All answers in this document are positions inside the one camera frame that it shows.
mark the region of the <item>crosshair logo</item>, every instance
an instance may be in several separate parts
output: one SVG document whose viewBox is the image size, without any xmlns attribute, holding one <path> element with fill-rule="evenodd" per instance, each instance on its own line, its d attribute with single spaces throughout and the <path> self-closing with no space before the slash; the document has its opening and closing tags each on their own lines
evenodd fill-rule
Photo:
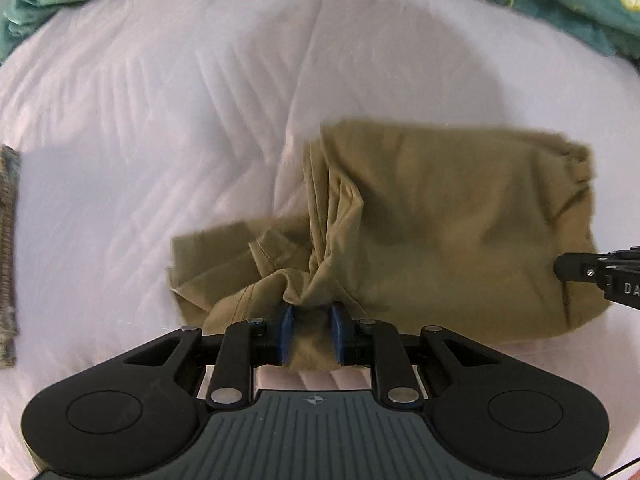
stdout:
<svg viewBox="0 0 640 480">
<path fill-rule="evenodd" d="M 320 397 L 318 394 L 315 394 L 307 397 L 305 400 L 309 404 L 317 406 L 318 404 L 322 404 L 323 402 L 325 402 L 326 399 L 324 397 Z"/>
</svg>

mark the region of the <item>bed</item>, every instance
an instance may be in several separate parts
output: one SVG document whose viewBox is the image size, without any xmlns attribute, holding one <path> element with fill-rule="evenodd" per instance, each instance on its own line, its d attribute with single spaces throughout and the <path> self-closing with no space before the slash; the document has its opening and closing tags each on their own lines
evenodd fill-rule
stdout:
<svg viewBox="0 0 640 480">
<path fill-rule="evenodd" d="M 304 208 L 300 149 L 345 116 L 556 130 L 594 150 L 599 250 L 638 244 L 640 77 L 478 0 L 94 0 L 0 68 L 22 152 L 18 364 L 0 370 L 0 468 L 36 469 L 20 414 L 47 385 L 182 325 L 171 237 Z M 595 470 L 640 454 L 640 312 L 501 346 L 594 392 Z M 261 369 L 263 386 L 359 388 L 361 370 Z M 620 478 L 629 478 L 633 470 Z"/>
</svg>

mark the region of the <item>olive brown garment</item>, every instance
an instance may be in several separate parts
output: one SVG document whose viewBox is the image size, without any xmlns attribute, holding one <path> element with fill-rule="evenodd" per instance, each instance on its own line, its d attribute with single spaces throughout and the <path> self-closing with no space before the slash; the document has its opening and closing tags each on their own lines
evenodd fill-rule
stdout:
<svg viewBox="0 0 640 480">
<path fill-rule="evenodd" d="M 327 305 L 484 344 L 560 335 L 601 314 L 592 283 L 561 284 L 564 252 L 593 252 L 589 150 L 496 128 L 343 121 L 303 153 L 308 214 L 173 240 L 187 322 L 221 333 L 295 305 L 289 365 L 331 369 Z"/>
</svg>

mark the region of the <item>ribbed surface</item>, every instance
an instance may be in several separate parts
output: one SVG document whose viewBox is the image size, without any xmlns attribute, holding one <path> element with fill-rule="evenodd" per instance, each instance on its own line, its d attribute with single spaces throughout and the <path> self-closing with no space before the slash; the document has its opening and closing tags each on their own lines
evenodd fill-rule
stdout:
<svg viewBox="0 0 640 480">
<path fill-rule="evenodd" d="M 386 410 L 359 391 L 263 392 L 247 410 L 213 416 L 188 452 L 136 480 L 491 478 L 449 455 L 418 415 Z"/>
</svg>

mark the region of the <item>white bed sheet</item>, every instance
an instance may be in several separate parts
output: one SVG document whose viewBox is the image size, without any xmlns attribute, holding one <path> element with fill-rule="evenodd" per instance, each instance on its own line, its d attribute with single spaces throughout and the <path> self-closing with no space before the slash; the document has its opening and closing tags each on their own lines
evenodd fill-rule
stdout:
<svg viewBox="0 0 640 480">
<path fill-rule="evenodd" d="M 546 23 L 475 0 L 96 0 L 0 69 L 23 153 L 18 365 L 0 371 L 0 468 L 35 469 L 20 414 L 47 385 L 180 326 L 172 236 L 304 207 L 321 121 L 367 116 L 559 130 L 593 146 L 600 250 L 640 241 L 640 78 Z M 596 471 L 640 454 L 640 312 L 502 349 L 600 397 Z M 263 382 L 359 387 L 359 372 Z"/>
</svg>

